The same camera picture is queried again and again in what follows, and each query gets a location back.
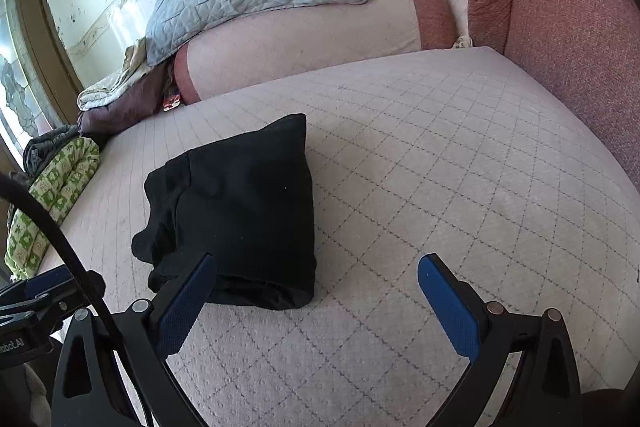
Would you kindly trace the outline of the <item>black pants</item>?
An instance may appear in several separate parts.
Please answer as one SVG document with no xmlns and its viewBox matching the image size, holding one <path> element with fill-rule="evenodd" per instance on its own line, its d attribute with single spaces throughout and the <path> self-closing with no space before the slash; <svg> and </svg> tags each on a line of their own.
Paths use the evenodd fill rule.
<svg viewBox="0 0 640 427">
<path fill-rule="evenodd" d="M 314 199 L 307 121 L 292 114 L 192 148 L 148 174 L 146 227 L 131 242 L 157 293 L 202 254 L 216 263 L 210 303 L 299 309 L 314 299 Z"/>
</svg>

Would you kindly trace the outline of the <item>green patterned rolled quilt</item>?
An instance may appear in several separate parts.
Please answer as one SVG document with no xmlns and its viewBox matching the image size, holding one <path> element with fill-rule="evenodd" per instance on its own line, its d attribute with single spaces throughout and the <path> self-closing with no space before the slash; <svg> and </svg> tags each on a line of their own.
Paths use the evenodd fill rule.
<svg viewBox="0 0 640 427">
<path fill-rule="evenodd" d="M 29 194 L 60 225 L 99 165 L 100 149 L 96 142 L 84 136 L 70 140 L 37 176 L 28 189 Z M 12 279 L 28 280 L 34 277 L 49 246 L 49 239 L 32 219 L 22 210 L 15 210 L 4 254 L 4 262 L 12 272 Z"/>
</svg>

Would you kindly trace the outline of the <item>dark grey folded cloth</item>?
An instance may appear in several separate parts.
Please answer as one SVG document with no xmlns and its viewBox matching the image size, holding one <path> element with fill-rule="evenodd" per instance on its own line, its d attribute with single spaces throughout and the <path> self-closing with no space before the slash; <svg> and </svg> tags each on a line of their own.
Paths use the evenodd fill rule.
<svg viewBox="0 0 640 427">
<path fill-rule="evenodd" d="M 66 124 L 31 139 L 24 148 L 23 167 L 32 178 L 42 173 L 52 158 L 73 139 L 78 138 L 77 124 Z"/>
</svg>

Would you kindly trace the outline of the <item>dark maroon folded cloth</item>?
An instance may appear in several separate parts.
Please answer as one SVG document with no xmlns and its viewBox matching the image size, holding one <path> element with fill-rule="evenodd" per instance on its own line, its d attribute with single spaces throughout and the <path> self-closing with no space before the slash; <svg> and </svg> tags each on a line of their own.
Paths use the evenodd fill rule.
<svg viewBox="0 0 640 427">
<path fill-rule="evenodd" d="M 154 67 L 117 100 L 82 112 L 78 118 L 81 135 L 113 136 L 157 114 L 174 81 L 174 65 L 167 61 Z"/>
</svg>

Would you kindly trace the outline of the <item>red white blue packet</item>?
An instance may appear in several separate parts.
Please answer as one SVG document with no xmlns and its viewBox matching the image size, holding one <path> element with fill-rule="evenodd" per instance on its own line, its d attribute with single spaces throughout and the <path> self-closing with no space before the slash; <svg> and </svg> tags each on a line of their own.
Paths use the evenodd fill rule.
<svg viewBox="0 0 640 427">
<path fill-rule="evenodd" d="M 163 99 L 163 111 L 169 112 L 181 105 L 181 94 L 177 89 L 169 90 Z"/>
</svg>

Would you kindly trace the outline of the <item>cream folded cloth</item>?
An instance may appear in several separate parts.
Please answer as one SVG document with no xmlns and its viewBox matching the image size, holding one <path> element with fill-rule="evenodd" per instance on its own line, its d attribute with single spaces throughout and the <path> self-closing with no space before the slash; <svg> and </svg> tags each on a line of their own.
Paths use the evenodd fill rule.
<svg viewBox="0 0 640 427">
<path fill-rule="evenodd" d="M 142 37 L 132 46 L 128 46 L 119 70 L 78 94 L 78 109 L 87 112 L 89 109 L 111 104 L 149 72 L 151 67 L 146 62 L 146 39 Z"/>
</svg>

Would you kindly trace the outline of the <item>red side cushion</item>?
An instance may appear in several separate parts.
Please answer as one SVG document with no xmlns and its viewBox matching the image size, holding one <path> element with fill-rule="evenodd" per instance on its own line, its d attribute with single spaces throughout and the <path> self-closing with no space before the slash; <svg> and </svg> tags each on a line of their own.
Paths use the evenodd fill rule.
<svg viewBox="0 0 640 427">
<path fill-rule="evenodd" d="M 469 34 L 540 82 L 639 181 L 634 0 L 468 0 Z"/>
</svg>

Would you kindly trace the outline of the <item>pink bolster cushion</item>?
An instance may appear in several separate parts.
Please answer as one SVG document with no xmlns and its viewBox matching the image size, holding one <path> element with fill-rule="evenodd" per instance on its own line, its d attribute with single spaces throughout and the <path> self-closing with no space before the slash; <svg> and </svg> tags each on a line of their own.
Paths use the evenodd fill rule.
<svg viewBox="0 0 640 427">
<path fill-rule="evenodd" d="M 368 0 L 261 12 L 201 32 L 176 54 L 183 103 L 330 66 L 430 49 L 458 38 L 447 0 Z"/>
</svg>

